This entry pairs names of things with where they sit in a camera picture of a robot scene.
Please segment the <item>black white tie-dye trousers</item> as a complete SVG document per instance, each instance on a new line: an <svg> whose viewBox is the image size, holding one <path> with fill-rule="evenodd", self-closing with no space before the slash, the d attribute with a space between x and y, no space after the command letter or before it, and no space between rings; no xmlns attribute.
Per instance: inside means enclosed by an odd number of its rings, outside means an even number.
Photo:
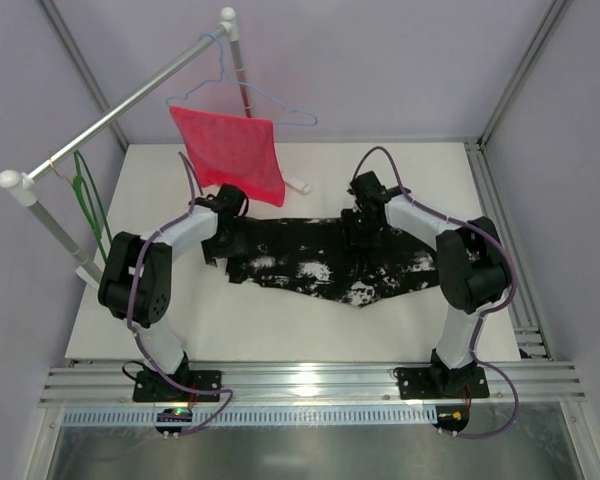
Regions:
<svg viewBox="0 0 600 480"><path fill-rule="evenodd" d="M346 250L339 218L236 219L245 254L226 259L234 284L255 283L362 308L439 286L436 253L396 228L378 249Z"/></svg>

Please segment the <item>green plastic hanger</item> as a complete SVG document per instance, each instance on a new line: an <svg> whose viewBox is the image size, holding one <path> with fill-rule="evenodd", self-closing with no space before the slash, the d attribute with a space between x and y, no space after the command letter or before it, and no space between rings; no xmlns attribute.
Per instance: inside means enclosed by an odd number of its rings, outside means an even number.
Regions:
<svg viewBox="0 0 600 480"><path fill-rule="evenodd" d="M75 175L71 187L80 210L92 232L100 256L104 261L108 258L108 245L112 242L112 234L107 220L104 203L91 170L79 150L73 152Z"/></svg>

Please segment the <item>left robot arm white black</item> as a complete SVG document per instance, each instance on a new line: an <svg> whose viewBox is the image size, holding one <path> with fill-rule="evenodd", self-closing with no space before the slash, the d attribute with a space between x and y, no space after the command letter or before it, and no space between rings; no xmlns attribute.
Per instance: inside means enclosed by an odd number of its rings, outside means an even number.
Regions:
<svg viewBox="0 0 600 480"><path fill-rule="evenodd" d="M113 238L98 302L124 322L143 357L142 369L132 376L135 402L219 400L221 377L189 368L166 319L173 263L198 246L209 263L244 254L242 218L248 206L242 190L224 184L215 195L192 199L186 213L153 232L120 232Z"/></svg>

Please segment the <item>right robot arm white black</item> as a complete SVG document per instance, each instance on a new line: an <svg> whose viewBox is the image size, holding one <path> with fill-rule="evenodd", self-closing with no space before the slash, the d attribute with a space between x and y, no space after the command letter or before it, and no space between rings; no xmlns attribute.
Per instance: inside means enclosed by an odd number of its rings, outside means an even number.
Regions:
<svg viewBox="0 0 600 480"><path fill-rule="evenodd" d="M485 370L475 357L484 323L513 284L495 226L486 217L452 219L381 184L373 172L357 175L349 192L355 206L341 213L349 248L383 248L389 227L420 240L436 254L440 290L448 310L441 338L425 367L397 367L394 376L403 400L485 399Z"/></svg>

